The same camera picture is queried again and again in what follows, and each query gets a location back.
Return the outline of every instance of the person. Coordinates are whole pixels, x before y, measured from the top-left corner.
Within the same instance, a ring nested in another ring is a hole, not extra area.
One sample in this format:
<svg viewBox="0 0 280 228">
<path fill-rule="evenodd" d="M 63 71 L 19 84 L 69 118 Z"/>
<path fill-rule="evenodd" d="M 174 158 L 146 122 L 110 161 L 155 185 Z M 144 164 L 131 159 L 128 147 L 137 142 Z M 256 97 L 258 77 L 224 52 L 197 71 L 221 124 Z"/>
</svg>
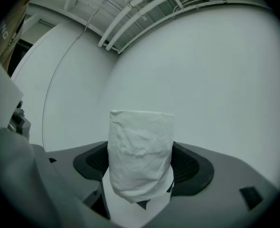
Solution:
<svg viewBox="0 0 280 228">
<path fill-rule="evenodd" d="M 0 23 L 0 63 L 7 72 L 13 50 L 22 35 L 30 0 L 19 0 Z"/>
</svg>

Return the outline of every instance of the ceiling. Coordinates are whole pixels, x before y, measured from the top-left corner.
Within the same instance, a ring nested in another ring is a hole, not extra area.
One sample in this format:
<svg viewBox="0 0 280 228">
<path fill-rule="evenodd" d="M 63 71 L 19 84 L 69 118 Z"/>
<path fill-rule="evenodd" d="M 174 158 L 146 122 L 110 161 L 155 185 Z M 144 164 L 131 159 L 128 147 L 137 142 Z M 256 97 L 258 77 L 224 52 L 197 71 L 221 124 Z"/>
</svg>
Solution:
<svg viewBox="0 0 280 228">
<path fill-rule="evenodd" d="M 30 3 L 54 10 L 86 25 L 90 17 L 98 10 L 103 1 L 104 0 L 31 0 Z M 99 11 L 92 17 L 88 28 L 102 36 L 115 17 L 131 1 L 132 0 L 107 0 L 101 6 Z M 133 8 L 110 33 L 106 43 L 113 38 L 118 30 L 134 14 L 136 14 L 138 10 L 149 4 L 151 1 L 153 0 L 144 0 L 142 3 Z M 197 3 L 202 3 L 205 1 L 209 0 L 201 0 Z M 122 49 L 131 39 L 141 33 L 145 28 L 171 14 L 175 6 L 177 6 L 177 2 L 175 0 L 167 0 L 156 6 L 150 12 L 145 14 L 145 16 L 133 23 L 116 41 L 114 46 L 118 48 L 118 50 Z"/>
</svg>

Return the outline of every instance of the wire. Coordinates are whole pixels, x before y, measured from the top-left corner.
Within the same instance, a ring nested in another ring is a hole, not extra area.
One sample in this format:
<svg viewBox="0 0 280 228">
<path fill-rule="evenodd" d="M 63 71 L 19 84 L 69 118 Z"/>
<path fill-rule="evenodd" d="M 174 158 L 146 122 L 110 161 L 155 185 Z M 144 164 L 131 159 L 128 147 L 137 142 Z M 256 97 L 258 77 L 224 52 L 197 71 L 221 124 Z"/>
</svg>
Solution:
<svg viewBox="0 0 280 228">
<path fill-rule="evenodd" d="M 96 10 L 96 12 L 93 13 L 93 15 L 88 19 L 87 24 L 86 24 L 85 29 L 83 30 L 83 32 L 78 36 L 78 38 L 70 45 L 70 47 L 69 47 L 69 48 L 67 49 L 67 51 L 64 53 L 64 55 L 63 55 L 63 57 L 61 58 L 60 62 L 59 62 L 58 65 L 56 66 L 56 69 L 55 69 L 55 71 L 54 71 L 54 73 L 53 73 L 53 76 L 52 76 L 52 78 L 51 78 L 51 80 L 50 80 L 50 82 L 49 82 L 48 89 L 47 89 L 47 93 L 46 93 L 46 96 L 45 96 L 44 107 L 43 107 L 43 115 L 42 115 L 42 144 L 43 144 L 43 148 L 44 148 L 44 149 L 45 149 L 45 140 L 44 140 L 44 139 L 45 139 L 45 138 L 44 138 L 44 117 L 45 117 L 45 108 L 46 108 L 46 103 L 47 103 L 47 98 L 48 98 L 48 95 L 49 95 L 50 87 L 51 87 L 51 85 L 52 85 L 52 83 L 53 83 L 53 81 L 54 81 L 55 75 L 56 75 L 56 73 L 57 73 L 57 71 L 58 71 L 59 66 L 60 66 L 61 63 L 63 62 L 65 56 L 66 56 L 67 53 L 69 52 L 70 48 L 71 48 L 71 47 L 75 44 L 75 42 L 86 32 L 86 29 L 87 29 L 87 27 L 88 27 L 88 25 L 89 25 L 89 22 L 92 20 L 92 18 L 93 18 L 93 17 L 95 16 L 95 14 L 100 10 L 100 8 L 103 6 L 103 4 L 104 4 L 106 1 L 107 1 L 107 0 L 104 0 L 104 1 L 100 4 L 100 6 L 99 6 L 99 8 Z"/>
</svg>

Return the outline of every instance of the beige shirt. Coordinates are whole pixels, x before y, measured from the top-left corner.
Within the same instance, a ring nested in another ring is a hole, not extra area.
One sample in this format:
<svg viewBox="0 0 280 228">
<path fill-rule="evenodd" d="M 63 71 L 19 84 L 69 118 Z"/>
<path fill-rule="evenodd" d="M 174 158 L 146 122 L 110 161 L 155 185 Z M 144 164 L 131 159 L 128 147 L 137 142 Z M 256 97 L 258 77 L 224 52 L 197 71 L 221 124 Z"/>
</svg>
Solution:
<svg viewBox="0 0 280 228">
<path fill-rule="evenodd" d="M 0 63 L 7 72 L 13 50 L 22 35 L 23 19 L 28 3 L 17 3 L 0 23 Z"/>
</svg>

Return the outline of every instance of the white paper towel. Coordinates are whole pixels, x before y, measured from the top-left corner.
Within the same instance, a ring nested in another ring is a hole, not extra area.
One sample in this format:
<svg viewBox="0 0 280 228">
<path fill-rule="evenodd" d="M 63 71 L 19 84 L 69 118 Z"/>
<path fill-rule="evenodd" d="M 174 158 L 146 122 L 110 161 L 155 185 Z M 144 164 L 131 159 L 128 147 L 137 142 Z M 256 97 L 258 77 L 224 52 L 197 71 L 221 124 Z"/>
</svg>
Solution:
<svg viewBox="0 0 280 228">
<path fill-rule="evenodd" d="M 111 111 L 108 140 L 110 182 L 130 203 L 162 196 L 173 182 L 170 166 L 174 116 Z"/>
</svg>

